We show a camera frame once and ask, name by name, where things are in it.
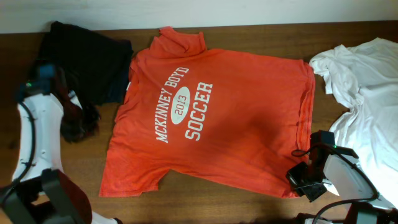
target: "shirt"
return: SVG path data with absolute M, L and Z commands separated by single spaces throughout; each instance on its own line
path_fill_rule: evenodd
M 354 149 L 364 173 L 398 207 L 398 44 L 376 38 L 340 45 L 310 65 L 326 93 L 349 108 L 330 128 L 336 144 Z
M 206 49 L 203 34 L 160 30 L 131 62 L 100 195 L 157 190 L 171 169 L 294 197 L 291 156 L 309 147 L 315 79 L 302 60 Z

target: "cable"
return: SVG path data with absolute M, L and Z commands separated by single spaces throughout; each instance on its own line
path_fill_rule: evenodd
M 308 153 L 310 153 L 313 149 L 315 149 L 317 146 L 320 147 L 324 147 L 328 150 L 331 150 L 334 152 L 334 154 L 336 154 L 338 157 L 340 157 L 340 159 L 342 159 L 343 161 L 345 161 L 349 166 L 351 166 L 351 168 L 353 168 L 359 175 L 362 176 L 362 178 L 368 183 L 368 185 L 370 186 L 370 188 L 373 191 L 373 195 L 372 197 L 369 198 L 359 198 L 359 199 L 349 199 L 349 200 L 341 200 L 339 202 L 333 202 L 325 207 L 323 207 L 321 210 L 319 210 L 319 212 L 315 215 L 315 218 L 312 221 L 312 224 L 316 224 L 318 219 L 320 219 L 321 215 L 327 211 L 329 208 L 338 206 L 338 205 L 344 205 L 347 203 L 355 203 L 355 202 L 371 202 L 373 200 L 376 200 L 379 198 L 379 192 L 377 191 L 376 187 L 373 185 L 373 183 L 369 180 L 369 178 L 364 174 L 364 172 L 362 170 L 360 170 L 355 164 L 353 164 L 352 162 L 350 162 L 347 158 L 345 158 L 344 156 L 342 156 L 339 152 L 337 152 L 335 149 L 333 149 L 332 147 L 326 145 L 326 144 L 322 144 L 322 143 L 317 143 L 314 144 L 309 150 L 305 151 L 303 154 L 301 154 L 301 156 L 307 155 Z
M 21 182 L 21 180 L 25 177 L 26 173 L 28 173 L 29 169 L 32 167 L 33 159 L 34 159 L 35 152 L 36 152 L 36 130 L 35 130 L 34 117 L 32 115 L 32 112 L 30 112 L 28 107 L 23 102 L 19 102 L 19 104 L 25 109 L 26 113 L 28 114 L 28 119 L 30 121 L 30 127 L 32 129 L 32 147 L 30 150 L 29 160 L 26 163 L 24 163 L 25 169 L 22 171 L 22 173 L 17 178 L 15 178 L 12 181 L 11 185 L 8 186 L 9 188 L 8 188 L 7 192 L 4 194 L 4 196 L 2 196 L 0 206 L 4 205 L 4 202 L 10 196 L 12 191 Z

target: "clothing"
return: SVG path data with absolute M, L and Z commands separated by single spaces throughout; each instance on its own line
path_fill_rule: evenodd
M 64 69 L 69 89 L 97 105 L 123 101 L 131 55 L 129 40 L 113 40 L 61 22 L 52 23 L 39 52 L 39 58 Z
M 100 195 L 157 190 L 171 169 L 276 197 L 309 147 L 315 79 L 302 60 L 207 50 L 203 34 L 160 30 L 131 62 Z
M 364 173 L 398 206 L 398 44 L 376 38 L 311 59 L 326 93 L 349 108 L 330 128 L 336 144 L 353 148 Z

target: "white t-shirt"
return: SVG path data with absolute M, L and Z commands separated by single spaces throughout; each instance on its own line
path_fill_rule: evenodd
M 350 147 L 378 191 L 398 207 L 398 44 L 376 38 L 311 59 L 326 93 L 349 108 L 330 128 Z

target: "black cloth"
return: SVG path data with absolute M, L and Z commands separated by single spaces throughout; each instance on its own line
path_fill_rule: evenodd
M 78 26 L 54 22 L 44 35 L 39 58 L 61 66 L 68 88 L 100 105 L 123 101 L 132 53 L 129 40 L 117 41 Z

